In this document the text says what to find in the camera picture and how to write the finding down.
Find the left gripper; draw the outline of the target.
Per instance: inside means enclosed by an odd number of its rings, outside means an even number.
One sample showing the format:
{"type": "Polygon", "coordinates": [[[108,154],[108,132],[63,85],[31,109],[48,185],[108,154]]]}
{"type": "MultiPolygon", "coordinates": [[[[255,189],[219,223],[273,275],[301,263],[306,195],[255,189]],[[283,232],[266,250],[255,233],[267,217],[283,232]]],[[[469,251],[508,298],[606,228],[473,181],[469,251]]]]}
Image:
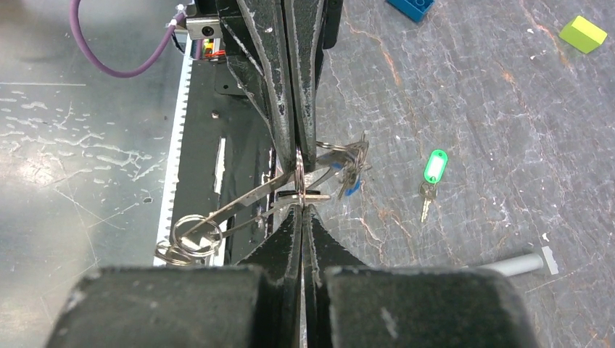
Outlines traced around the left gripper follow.
{"type": "Polygon", "coordinates": [[[315,169],[318,42],[336,44],[342,5],[285,1],[284,16],[280,1],[189,1],[184,10],[190,40],[223,37],[228,68],[264,119],[285,172],[296,164],[294,112],[304,168],[315,169]]]}

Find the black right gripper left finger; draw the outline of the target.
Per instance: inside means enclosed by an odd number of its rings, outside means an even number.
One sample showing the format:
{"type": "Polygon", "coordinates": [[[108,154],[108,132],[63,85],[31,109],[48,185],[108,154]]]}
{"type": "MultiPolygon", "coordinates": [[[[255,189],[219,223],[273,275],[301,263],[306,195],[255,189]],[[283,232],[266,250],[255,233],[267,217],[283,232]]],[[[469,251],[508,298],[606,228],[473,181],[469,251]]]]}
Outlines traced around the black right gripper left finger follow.
{"type": "Polygon", "coordinates": [[[71,290],[48,347],[298,347],[302,210],[236,265],[102,268],[71,290]]]}

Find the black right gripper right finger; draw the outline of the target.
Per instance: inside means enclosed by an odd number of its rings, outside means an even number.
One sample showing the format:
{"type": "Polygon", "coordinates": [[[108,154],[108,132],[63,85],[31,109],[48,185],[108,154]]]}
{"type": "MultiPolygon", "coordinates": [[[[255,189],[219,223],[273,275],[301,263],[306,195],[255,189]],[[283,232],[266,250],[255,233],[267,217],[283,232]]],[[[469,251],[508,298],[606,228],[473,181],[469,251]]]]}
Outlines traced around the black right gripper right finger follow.
{"type": "Polygon", "coordinates": [[[309,347],[538,347],[525,306],[484,268],[371,268],[302,216],[309,347]]]}

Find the perforated metal ring plate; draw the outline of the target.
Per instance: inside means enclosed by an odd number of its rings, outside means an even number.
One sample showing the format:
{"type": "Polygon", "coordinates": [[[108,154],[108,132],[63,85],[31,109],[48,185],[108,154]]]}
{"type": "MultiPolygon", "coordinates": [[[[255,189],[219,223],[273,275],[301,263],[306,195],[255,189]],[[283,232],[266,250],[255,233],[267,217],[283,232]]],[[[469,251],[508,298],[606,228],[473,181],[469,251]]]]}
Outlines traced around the perforated metal ring plate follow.
{"type": "Polygon", "coordinates": [[[186,267],[192,265],[205,265],[209,258],[214,257],[221,249],[221,244],[237,230],[252,223],[264,224],[269,216],[292,204],[315,204],[320,202],[306,202],[304,199],[282,199],[266,207],[263,211],[256,212],[249,220],[236,227],[222,229],[222,224],[235,218],[240,212],[253,208],[258,202],[278,191],[291,190],[304,194],[307,190],[318,190],[318,187],[326,181],[337,178],[340,182],[342,174],[331,165],[335,162],[342,165],[346,162],[356,161],[361,167],[361,174],[369,168],[366,157],[369,149],[369,141],[366,133],[362,132],[360,138],[347,145],[336,145],[319,141],[317,147],[327,152],[316,158],[315,169],[325,169],[326,172],[312,183],[305,182],[305,176],[310,174],[304,168],[301,159],[298,160],[297,169],[283,173],[260,186],[248,191],[239,198],[222,206],[207,215],[185,215],[171,225],[169,234],[162,238],[156,245],[154,258],[166,265],[186,267]]]}

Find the silver key with ring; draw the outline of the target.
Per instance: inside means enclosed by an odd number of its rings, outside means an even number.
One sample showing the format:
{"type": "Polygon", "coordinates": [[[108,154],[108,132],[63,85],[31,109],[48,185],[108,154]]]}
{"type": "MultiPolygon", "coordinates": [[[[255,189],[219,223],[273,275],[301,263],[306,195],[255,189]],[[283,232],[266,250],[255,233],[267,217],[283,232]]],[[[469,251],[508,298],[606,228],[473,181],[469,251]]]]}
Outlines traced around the silver key with ring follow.
{"type": "Polygon", "coordinates": [[[291,190],[278,191],[276,193],[276,200],[281,201],[282,199],[304,199],[306,202],[321,202],[330,200],[331,196],[328,194],[322,194],[318,190],[307,190],[304,194],[291,190]]]}

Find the blue key tag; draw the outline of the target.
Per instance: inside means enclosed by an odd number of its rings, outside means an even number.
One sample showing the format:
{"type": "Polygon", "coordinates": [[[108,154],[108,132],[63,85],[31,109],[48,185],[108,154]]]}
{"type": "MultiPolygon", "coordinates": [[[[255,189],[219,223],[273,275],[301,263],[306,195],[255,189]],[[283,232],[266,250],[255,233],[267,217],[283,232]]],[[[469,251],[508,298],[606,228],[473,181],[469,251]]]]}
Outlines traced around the blue key tag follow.
{"type": "Polygon", "coordinates": [[[358,162],[346,162],[343,165],[335,162],[331,165],[331,168],[342,174],[340,179],[342,186],[337,196],[338,200],[341,200],[344,196],[350,196],[358,190],[360,187],[360,174],[362,170],[358,162]]]}

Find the green key tag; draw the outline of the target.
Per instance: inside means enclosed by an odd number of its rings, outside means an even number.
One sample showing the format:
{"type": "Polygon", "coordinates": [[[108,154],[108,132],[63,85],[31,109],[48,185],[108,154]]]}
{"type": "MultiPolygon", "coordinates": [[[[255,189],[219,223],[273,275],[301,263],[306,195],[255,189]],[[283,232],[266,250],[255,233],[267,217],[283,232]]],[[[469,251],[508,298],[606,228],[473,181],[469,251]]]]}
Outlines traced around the green key tag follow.
{"type": "Polygon", "coordinates": [[[424,181],[419,186],[419,195],[423,198],[421,208],[421,223],[426,221],[429,206],[437,197],[437,184],[441,181],[448,161],[447,153],[441,149],[435,149],[427,160],[424,168],[424,181]]]}

